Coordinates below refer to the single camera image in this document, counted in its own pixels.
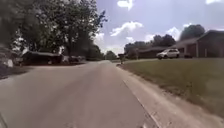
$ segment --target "brick house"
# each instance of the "brick house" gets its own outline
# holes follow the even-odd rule
[[[177,42],[170,48],[192,57],[224,57],[224,32],[210,30],[199,38]]]

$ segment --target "house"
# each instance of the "house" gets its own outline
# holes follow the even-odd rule
[[[140,50],[138,51],[138,55],[140,59],[146,59],[146,58],[156,58],[156,55],[164,50],[166,50],[168,47],[151,47],[146,50]]]
[[[170,48],[192,57],[224,57],[224,31],[210,30],[199,38],[179,41]]]
[[[25,65],[46,65],[61,63],[63,56],[47,52],[26,51],[21,57]]]

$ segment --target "roof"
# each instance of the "roof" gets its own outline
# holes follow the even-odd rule
[[[171,46],[170,48],[183,48],[189,44],[195,44],[199,38],[192,38],[188,40],[178,41],[175,45]]]
[[[140,50],[139,52],[150,52],[150,51],[163,51],[166,50],[168,47],[151,47],[145,50]]]
[[[223,34],[224,35],[224,31],[209,30],[205,34],[203,34],[201,37],[179,41],[175,45],[171,46],[170,48],[184,48],[186,45],[197,43],[198,40],[201,40],[210,34]]]

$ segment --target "white cloud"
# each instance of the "white cloud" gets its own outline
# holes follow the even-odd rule
[[[144,39],[144,41],[151,41],[151,40],[153,40],[153,37],[154,37],[155,35],[152,35],[152,34],[148,34],[148,35],[146,35],[145,36],[145,39]]]
[[[122,8],[128,8],[130,10],[133,7],[133,0],[121,0],[117,2],[117,5]]]
[[[129,42],[129,43],[133,43],[135,40],[133,37],[126,37],[126,40]]]
[[[217,3],[217,2],[223,2],[223,0],[206,0],[206,4],[212,4],[212,3]]]
[[[94,43],[97,45],[103,44],[104,43],[104,33],[98,33],[94,37]]]
[[[184,24],[183,27],[186,28],[188,26],[192,25],[192,23]]]
[[[123,45],[109,45],[109,46],[106,46],[104,53],[106,53],[106,51],[113,51],[115,54],[124,53],[124,46]]]
[[[141,28],[143,25],[139,22],[125,22],[121,27],[114,28],[112,32],[110,32],[110,36],[117,36],[123,31],[134,31],[136,28]]]
[[[181,31],[179,29],[177,29],[176,27],[173,27],[173,28],[167,30],[166,33],[173,36],[173,38],[175,40],[178,40],[180,37]]]

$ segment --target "car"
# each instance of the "car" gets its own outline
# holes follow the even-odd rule
[[[156,56],[158,59],[179,58],[180,52],[178,49],[166,49],[165,51],[158,53]]]

